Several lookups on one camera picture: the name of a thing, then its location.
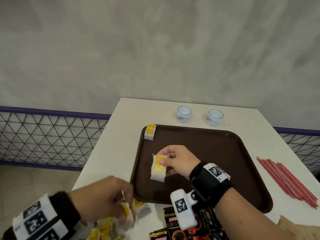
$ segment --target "floor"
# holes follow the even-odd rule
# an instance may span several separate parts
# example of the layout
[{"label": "floor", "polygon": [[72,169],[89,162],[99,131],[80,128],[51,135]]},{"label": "floor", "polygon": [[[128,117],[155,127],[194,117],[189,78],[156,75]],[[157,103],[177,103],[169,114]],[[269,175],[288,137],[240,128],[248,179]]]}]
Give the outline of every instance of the floor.
[{"label": "floor", "polygon": [[70,191],[80,172],[0,165],[0,238],[20,214],[45,193]]}]

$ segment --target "brown tray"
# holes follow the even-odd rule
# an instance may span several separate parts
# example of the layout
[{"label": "brown tray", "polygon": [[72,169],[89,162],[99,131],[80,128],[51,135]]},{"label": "brown tray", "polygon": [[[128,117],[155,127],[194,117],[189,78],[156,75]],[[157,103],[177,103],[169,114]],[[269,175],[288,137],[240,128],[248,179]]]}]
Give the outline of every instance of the brown tray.
[{"label": "brown tray", "polygon": [[191,191],[190,182],[180,176],[166,177],[164,183],[151,180],[152,154],[167,145],[185,145],[197,158],[215,163],[230,176],[234,188],[262,213],[268,213],[273,202],[242,140],[227,130],[198,129],[157,125],[153,141],[144,140],[142,129],[130,183],[138,201],[171,204],[170,193]]}]

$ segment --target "wall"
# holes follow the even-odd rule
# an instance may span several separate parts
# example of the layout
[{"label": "wall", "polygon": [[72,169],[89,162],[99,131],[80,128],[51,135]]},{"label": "wall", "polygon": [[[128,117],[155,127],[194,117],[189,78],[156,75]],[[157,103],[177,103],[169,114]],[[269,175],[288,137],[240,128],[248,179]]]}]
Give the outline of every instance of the wall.
[{"label": "wall", "polygon": [[258,108],[320,130],[320,0],[0,0],[0,105],[120,97]]}]

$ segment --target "white table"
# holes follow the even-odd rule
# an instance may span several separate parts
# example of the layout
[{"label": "white table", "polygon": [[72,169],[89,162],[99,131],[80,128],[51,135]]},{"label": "white table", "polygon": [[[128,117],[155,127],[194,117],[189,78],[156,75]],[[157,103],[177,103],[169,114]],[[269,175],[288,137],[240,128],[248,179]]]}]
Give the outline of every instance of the white table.
[{"label": "white table", "polygon": [[[181,105],[192,109],[192,118],[188,123],[180,123],[175,118],[176,109]],[[224,118],[217,127],[206,123],[206,114],[210,109],[218,109],[224,113]],[[318,181],[258,109],[121,98],[74,189],[109,175],[130,181],[141,131],[147,124],[228,130],[236,133],[242,139],[272,197],[273,208],[266,216],[275,223],[280,215],[284,215],[294,223],[320,226],[320,210],[286,195],[256,160],[258,156],[283,163],[320,198]],[[134,229],[127,233],[131,240],[149,239],[149,232],[166,226],[162,210],[165,205],[150,205],[152,213],[142,218]]]}]

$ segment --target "hand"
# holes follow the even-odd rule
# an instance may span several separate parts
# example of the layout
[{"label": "hand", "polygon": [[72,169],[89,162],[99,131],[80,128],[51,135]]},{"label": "hand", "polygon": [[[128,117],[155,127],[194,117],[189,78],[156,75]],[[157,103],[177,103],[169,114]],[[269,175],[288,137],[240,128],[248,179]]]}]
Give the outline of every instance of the hand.
[{"label": "hand", "polygon": [[120,178],[109,176],[69,193],[69,197],[83,222],[115,217],[125,219],[120,201],[132,203],[133,186]]},{"label": "hand", "polygon": [[159,164],[173,167],[167,171],[166,176],[178,173],[189,180],[190,173],[200,163],[200,160],[184,145],[168,145],[157,154],[167,156],[165,159],[160,159]]}]

